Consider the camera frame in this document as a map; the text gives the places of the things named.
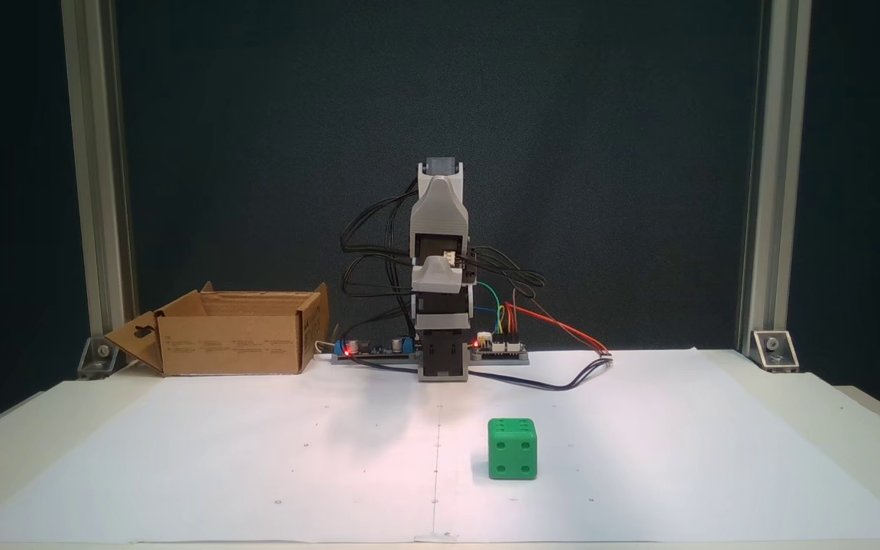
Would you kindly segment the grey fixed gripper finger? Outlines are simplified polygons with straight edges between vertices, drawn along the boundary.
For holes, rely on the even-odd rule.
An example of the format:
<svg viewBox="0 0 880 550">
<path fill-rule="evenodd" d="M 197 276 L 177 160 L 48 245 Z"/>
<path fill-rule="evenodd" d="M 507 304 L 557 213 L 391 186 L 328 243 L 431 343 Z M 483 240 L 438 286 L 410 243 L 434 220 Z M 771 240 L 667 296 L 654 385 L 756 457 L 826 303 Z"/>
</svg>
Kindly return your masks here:
<svg viewBox="0 0 880 550">
<path fill-rule="evenodd" d="M 413 271 L 412 291 L 414 293 L 437 293 L 438 295 L 457 295 L 464 286 L 477 283 L 474 271 Z"/>
</svg>

